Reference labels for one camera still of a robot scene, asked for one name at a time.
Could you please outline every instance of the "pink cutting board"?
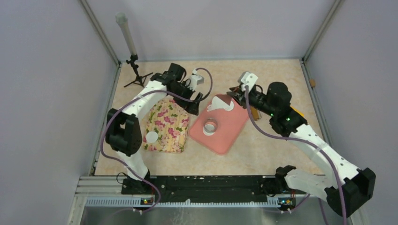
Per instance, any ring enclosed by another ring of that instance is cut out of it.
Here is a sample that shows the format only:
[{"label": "pink cutting board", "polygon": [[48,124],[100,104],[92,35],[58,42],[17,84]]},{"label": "pink cutting board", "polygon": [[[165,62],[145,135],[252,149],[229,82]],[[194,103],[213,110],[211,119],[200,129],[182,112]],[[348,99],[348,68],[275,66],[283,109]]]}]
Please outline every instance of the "pink cutting board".
[{"label": "pink cutting board", "polygon": [[[249,118],[247,110],[238,105],[235,100],[232,101],[234,108],[229,112],[224,109],[207,112],[207,107],[211,104],[210,102],[199,114],[188,132],[193,140],[219,155],[224,155],[229,151]],[[203,133],[204,123],[208,119],[215,119],[217,121],[217,130],[211,136]]]}]

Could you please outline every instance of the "beige table surface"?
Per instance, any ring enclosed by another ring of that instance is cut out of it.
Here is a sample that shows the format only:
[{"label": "beige table surface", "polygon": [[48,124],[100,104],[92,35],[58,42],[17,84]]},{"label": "beige table surface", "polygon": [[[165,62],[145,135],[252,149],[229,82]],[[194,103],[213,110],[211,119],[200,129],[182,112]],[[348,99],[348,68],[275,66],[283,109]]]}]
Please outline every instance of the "beige table surface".
[{"label": "beige table surface", "polygon": [[[226,93],[229,87],[238,84],[237,79],[244,71],[256,74],[259,79],[257,84],[264,89],[271,82],[284,82],[292,93],[291,105],[301,111],[315,132],[321,135],[318,121],[315,116],[313,104],[304,80],[299,60],[221,60],[221,61],[173,61],[186,68],[188,75],[194,68],[205,67],[213,75],[214,85],[209,98],[200,103],[199,112],[209,103],[211,97],[218,93]],[[171,62],[141,62],[139,72],[141,75],[150,72],[166,71]],[[205,83],[200,85],[197,91],[206,94],[210,80],[204,71],[198,73],[205,77]],[[123,86],[135,77],[130,65],[123,64],[120,78],[116,88],[113,108],[120,108],[132,100],[141,90],[138,85]],[[196,116],[191,115],[190,125],[194,123]],[[141,122],[141,128],[145,127],[147,117]],[[268,133],[275,134],[269,125],[269,117],[263,114],[258,125]],[[104,144],[104,151],[117,157],[117,154],[108,144]],[[310,173],[322,173],[308,157],[291,143],[284,140],[267,138],[259,133],[247,121],[240,136],[236,139],[230,151],[219,156],[206,149],[190,137],[187,138],[185,151],[181,154],[149,152],[139,150],[145,165],[151,175],[271,175],[279,166],[294,165]],[[104,158],[98,159],[95,175],[116,175],[126,172],[126,169],[118,162]]]}]

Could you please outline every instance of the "wooden table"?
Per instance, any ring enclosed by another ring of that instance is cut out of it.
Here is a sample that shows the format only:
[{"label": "wooden table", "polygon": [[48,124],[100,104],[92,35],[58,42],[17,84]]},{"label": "wooden table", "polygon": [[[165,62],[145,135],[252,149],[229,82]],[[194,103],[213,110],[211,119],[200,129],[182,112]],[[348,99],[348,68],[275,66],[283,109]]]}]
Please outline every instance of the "wooden table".
[{"label": "wooden table", "polygon": [[[301,111],[315,132],[321,135],[314,107],[304,80],[299,60],[221,60],[221,61],[173,61],[186,68],[188,75],[194,68],[205,67],[213,75],[212,94],[200,103],[199,112],[218,93],[226,93],[229,87],[238,84],[237,79],[244,71],[256,74],[257,84],[267,88],[271,82],[284,82],[292,93],[291,105]],[[166,71],[171,62],[141,62],[141,75],[150,72]],[[206,94],[210,80],[204,71],[199,74],[205,77],[205,83],[197,91]],[[138,85],[123,86],[134,80],[135,74],[130,65],[124,64],[116,88],[113,108],[120,108],[132,100],[141,90]],[[196,116],[191,115],[190,125]],[[141,122],[145,127],[147,118]],[[258,125],[268,133],[275,134],[269,125],[269,117],[263,114]],[[310,173],[321,174],[319,168],[308,157],[291,143],[283,140],[267,138],[259,133],[248,121],[240,136],[236,139],[228,154],[219,156],[188,137],[185,151],[181,154],[149,152],[140,150],[146,166],[152,175],[271,175],[279,166],[294,165]],[[111,155],[117,154],[108,144],[104,151]],[[126,169],[118,162],[106,159],[102,155],[98,159],[95,175],[116,175]]]}]

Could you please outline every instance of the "metal frame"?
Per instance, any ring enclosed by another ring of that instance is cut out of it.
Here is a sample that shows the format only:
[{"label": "metal frame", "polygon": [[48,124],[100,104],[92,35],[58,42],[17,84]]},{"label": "metal frame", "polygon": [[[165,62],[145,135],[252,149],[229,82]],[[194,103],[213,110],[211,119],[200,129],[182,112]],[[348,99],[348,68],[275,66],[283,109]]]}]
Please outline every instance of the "metal frame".
[{"label": "metal frame", "polygon": [[[98,20],[96,19],[94,13],[92,12],[89,4],[87,3],[86,0],[78,0],[83,9],[85,10],[87,16],[89,17],[91,23],[93,24],[96,32],[98,33],[99,38],[101,39],[102,43],[104,44],[106,50],[108,51],[111,59],[114,61],[115,64],[118,65],[116,75],[115,75],[115,81],[113,83],[112,87],[112,93],[109,96],[108,99],[108,109],[111,107],[113,98],[115,95],[115,90],[117,86],[117,81],[119,79],[120,71],[121,71],[121,63],[118,60],[109,40],[107,39],[105,33],[103,32],[100,24],[98,23]],[[314,105],[315,113],[319,122],[319,125],[321,127],[321,132],[323,135],[323,138],[326,142],[328,142],[331,146],[333,146],[331,136],[329,134],[328,126],[324,117],[323,110],[321,108],[320,101],[318,99],[318,95],[316,93],[316,89],[311,88],[309,84],[309,80],[311,78],[311,74],[308,71],[308,68],[306,66],[306,63],[310,59],[314,49],[316,48],[317,44],[323,37],[325,31],[329,27],[332,19],[336,15],[337,11],[340,9],[343,0],[335,0],[332,8],[330,9],[328,15],[326,16],[325,20],[323,21],[321,27],[319,28],[318,32],[316,33],[314,39],[312,40],[308,50],[306,51],[305,55],[303,58],[300,60],[301,68],[303,70],[304,74],[304,79],[306,81],[308,91],[310,93],[310,97],[312,100],[312,103]],[[106,124],[106,119],[105,116],[104,118],[104,123],[101,129],[101,132],[104,130],[104,125]],[[76,194],[75,198],[72,204],[72,208],[70,211],[69,215],[69,225],[79,225],[80,220],[83,216],[84,212],[84,207],[85,204],[87,203],[90,198],[101,198],[101,197],[113,197],[113,198],[120,198],[122,196],[121,194],[121,189],[122,185],[118,183],[115,179],[115,176],[92,176],[95,172],[95,167],[97,164],[97,160],[99,157],[99,143],[100,143],[100,138],[97,141],[96,149],[95,149],[95,157],[93,160],[92,164],[92,169],[89,172],[89,177],[81,177],[76,189]],[[287,197],[285,195],[277,195],[276,197]],[[366,212],[363,208],[357,210],[352,216],[350,217],[350,220],[352,225],[368,225],[369,220],[367,219]]]}]

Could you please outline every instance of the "brown object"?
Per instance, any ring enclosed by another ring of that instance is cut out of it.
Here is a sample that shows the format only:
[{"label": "brown object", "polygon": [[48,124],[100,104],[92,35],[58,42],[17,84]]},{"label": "brown object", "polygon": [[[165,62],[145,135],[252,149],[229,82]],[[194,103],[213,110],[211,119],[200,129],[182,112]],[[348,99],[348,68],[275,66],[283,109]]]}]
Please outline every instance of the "brown object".
[{"label": "brown object", "polygon": [[254,108],[252,106],[250,107],[250,110],[252,111],[252,116],[253,116],[254,120],[261,119],[260,111],[258,111],[256,108]]},{"label": "brown object", "polygon": [[315,80],[313,78],[311,78],[309,81],[310,81],[311,88],[314,88],[316,85]]}]

